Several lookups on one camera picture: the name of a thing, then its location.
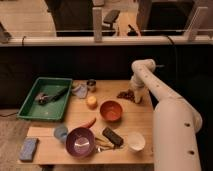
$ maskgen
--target red object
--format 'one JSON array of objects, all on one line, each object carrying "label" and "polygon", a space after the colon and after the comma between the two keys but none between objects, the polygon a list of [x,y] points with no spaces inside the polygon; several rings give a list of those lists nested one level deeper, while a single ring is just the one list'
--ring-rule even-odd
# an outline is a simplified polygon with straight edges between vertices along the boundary
[{"label": "red object", "polygon": [[94,117],[91,121],[89,121],[88,123],[80,126],[80,127],[83,127],[83,128],[91,128],[96,122],[96,117]]},{"label": "red object", "polygon": [[95,136],[88,128],[75,128],[66,140],[66,150],[74,157],[83,158],[93,152],[95,148]]},{"label": "red object", "polygon": [[107,121],[117,121],[121,118],[123,109],[116,101],[106,101],[101,105],[100,113]]}]

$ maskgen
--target green tray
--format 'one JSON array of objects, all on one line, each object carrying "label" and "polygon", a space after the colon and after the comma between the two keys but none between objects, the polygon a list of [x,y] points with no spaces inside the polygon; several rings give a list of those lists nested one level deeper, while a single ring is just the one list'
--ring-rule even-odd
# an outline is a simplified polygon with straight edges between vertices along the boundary
[{"label": "green tray", "polygon": [[[72,79],[39,77],[27,95],[27,98],[19,110],[17,117],[27,120],[62,120],[67,102],[69,100],[71,86]],[[49,102],[45,105],[39,105],[38,102],[35,101],[35,97],[39,92],[52,95],[65,87],[69,87],[68,91],[57,101]]]}]

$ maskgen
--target dark background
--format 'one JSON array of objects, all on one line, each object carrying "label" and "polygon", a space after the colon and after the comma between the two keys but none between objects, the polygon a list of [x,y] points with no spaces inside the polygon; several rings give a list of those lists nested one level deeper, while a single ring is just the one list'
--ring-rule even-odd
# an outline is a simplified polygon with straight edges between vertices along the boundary
[{"label": "dark background", "polygon": [[213,170],[213,46],[67,46],[0,48],[0,107],[20,107],[39,76],[130,79],[131,63],[152,58],[155,74],[181,93],[203,117],[197,134],[204,171]]}]

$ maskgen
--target orange bowl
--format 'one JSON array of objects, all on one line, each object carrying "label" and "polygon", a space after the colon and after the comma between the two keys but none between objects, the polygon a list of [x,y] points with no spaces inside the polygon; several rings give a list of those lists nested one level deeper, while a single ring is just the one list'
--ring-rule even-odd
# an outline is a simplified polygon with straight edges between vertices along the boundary
[{"label": "orange bowl", "polygon": [[100,113],[106,121],[113,122],[121,118],[123,109],[116,101],[106,101],[101,105]]}]

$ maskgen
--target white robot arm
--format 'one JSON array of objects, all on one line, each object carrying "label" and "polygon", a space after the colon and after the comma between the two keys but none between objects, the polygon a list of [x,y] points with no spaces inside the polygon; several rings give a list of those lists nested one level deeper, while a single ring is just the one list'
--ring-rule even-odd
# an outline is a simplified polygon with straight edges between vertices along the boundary
[{"label": "white robot arm", "polygon": [[132,63],[131,87],[135,100],[144,84],[159,101],[154,110],[153,151],[155,171],[201,171],[195,133],[202,127],[199,112],[152,73],[152,59]]}]

